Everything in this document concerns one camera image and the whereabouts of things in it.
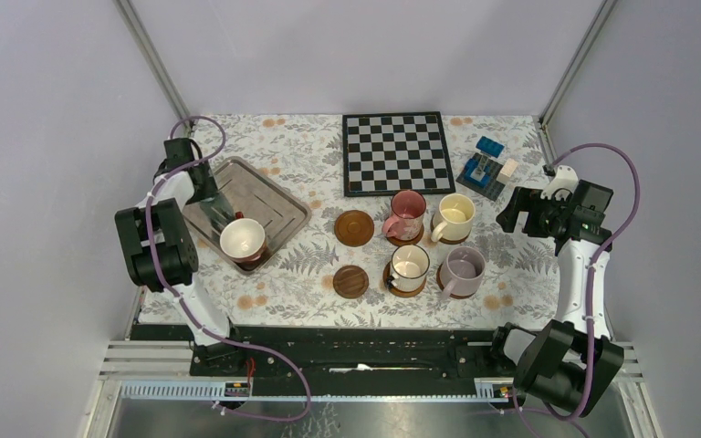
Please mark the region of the cream yellow mug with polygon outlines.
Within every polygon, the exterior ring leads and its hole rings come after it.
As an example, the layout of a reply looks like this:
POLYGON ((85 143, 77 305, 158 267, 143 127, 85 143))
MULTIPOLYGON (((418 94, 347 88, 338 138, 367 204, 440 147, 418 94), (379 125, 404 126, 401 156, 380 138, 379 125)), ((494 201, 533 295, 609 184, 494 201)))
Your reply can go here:
POLYGON ((476 215, 473 201, 460 193, 451 193, 443 197, 434 213, 432 227, 436 235, 444 235, 447 239, 460 239, 472 230, 476 215))

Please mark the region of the brown wooden coaster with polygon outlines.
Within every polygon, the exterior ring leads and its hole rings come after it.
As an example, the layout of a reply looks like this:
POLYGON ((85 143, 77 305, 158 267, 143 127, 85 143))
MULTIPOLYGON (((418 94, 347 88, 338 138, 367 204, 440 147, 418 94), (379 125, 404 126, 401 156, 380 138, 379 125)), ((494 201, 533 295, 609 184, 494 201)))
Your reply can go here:
POLYGON ((340 214, 334 223, 334 234, 343 245, 358 247, 367 244, 374 236, 375 226, 371 217, 360 210, 340 214))
POLYGON ((432 227, 431 234, 430 236, 432 237, 432 242, 434 243, 441 243, 445 245, 459 245, 462 244, 464 241, 467 240, 467 238, 471 235, 471 231, 469 231, 468 234, 462 236, 460 239, 447 239, 444 237, 444 235, 438 235, 439 238, 437 240, 434 240, 433 237, 436 235, 435 228, 432 227))
POLYGON ((472 297, 479 289, 481 277, 464 278, 454 275, 445 266, 441 266, 436 275, 442 297, 466 299, 472 297))
POLYGON ((428 267, 411 261, 389 262, 383 271, 383 282, 397 297, 414 297, 425 288, 428 267))
POLYGON ((401 247, 404 245, 417 245, 420 243, 423 236, 424 236, 424 229, 421 229, 420 233, 416 237, 409 239, 409 240, 402 240, 402 239, 399 239, 395 236, 387 236, 386 240, 389 243, 391 243, 392 245, 401 247))

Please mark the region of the lavender ceramic mug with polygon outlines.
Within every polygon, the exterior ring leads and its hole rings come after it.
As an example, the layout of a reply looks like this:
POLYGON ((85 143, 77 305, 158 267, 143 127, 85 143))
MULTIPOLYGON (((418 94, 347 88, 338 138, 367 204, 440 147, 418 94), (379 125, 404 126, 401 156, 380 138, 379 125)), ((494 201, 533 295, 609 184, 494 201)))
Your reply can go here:
POLYGON ((460 246, 450 251, 439 269, 441 266, 445 266, 454 275, 464 278, 481 277, 480 286, 487 267, 484 256, 475 248, 467 246, 460 246))

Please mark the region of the white red bowl cup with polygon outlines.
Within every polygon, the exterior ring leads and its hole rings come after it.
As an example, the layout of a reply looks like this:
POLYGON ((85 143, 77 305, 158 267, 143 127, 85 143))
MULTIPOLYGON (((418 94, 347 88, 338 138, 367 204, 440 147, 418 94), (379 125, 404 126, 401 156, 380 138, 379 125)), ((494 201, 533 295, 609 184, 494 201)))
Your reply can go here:
POLYGON ((267 233, 257 220, 236 212, 235 219, 222 230, 219 245, 224 255, 240 266, 260 264, 268 250, 267 233))

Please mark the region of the pink enamel mug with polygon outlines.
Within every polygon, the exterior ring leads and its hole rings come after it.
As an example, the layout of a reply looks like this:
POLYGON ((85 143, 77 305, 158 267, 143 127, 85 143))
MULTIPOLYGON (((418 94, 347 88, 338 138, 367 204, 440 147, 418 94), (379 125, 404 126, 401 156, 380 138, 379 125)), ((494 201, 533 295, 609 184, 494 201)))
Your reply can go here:
POLYGON ((382 233, 388 239, 412 241, 423 231, 426 200, 413 190, 399 191, 390 202, 389 217, 383 222, 382 233))

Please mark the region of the white black-rimmed enamel mug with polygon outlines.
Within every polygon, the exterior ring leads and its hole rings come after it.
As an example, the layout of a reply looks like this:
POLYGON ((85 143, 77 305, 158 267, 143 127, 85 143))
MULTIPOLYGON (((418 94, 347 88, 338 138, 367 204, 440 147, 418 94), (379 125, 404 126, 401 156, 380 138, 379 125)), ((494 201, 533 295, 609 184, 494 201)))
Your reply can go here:
POLYGON ((398 247, 388 264, 386 286, 401 294, 413 294, 423 289, 430 268, 430 258, 419 245, 398 247))

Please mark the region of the dark walnut coaster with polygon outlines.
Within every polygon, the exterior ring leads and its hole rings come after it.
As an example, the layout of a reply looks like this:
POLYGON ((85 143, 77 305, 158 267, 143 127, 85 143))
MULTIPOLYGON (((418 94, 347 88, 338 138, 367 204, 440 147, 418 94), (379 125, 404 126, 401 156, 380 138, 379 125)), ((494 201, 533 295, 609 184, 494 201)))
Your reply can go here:
POLYGON ((369 288, 367 273, 359 266, 343 266, 332 278, 334 291, 343 298, 355 299, 361 297, 369 288))

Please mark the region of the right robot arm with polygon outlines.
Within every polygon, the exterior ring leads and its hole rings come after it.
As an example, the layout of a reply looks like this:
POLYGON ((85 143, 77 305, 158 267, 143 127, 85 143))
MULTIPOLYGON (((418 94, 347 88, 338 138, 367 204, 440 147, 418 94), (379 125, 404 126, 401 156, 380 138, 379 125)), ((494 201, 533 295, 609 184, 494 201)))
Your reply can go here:
POLYGON ((546 199, 540 189, 517 187, 497 216, 505 232, 527 214, 524 235, 551 238, 560 272, 555 317, 534 332, 513 323, 497 328, 487 351, 488 367, 501 376, 515 372, 516 390, 584 417, 605 393, 624 361, 605 325, 604 269, 612 236, 603 228, 613 191, 580 181, 546 199))

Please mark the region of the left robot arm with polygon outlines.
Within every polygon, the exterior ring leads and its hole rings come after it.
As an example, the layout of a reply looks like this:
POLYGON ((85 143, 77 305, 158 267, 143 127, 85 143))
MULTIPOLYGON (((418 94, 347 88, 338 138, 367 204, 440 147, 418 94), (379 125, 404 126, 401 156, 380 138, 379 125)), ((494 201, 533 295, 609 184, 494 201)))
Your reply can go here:
POLYGON ((194 140, 171 139, 163 146, 166 158, 154 175, 152 190, 137 205, 114 215, 127 272, 135 285, 173 301, 195 345, 218 343, 211 361, 223 374, 234 375, 245 367, 247 353, 231 340, 222 341, 230 337, 231 322, 213 304, 198 275, 199 256, 183 208, 196 205, 216 232, 234 220, 235 213, 219 193, 210 164, 194 140))

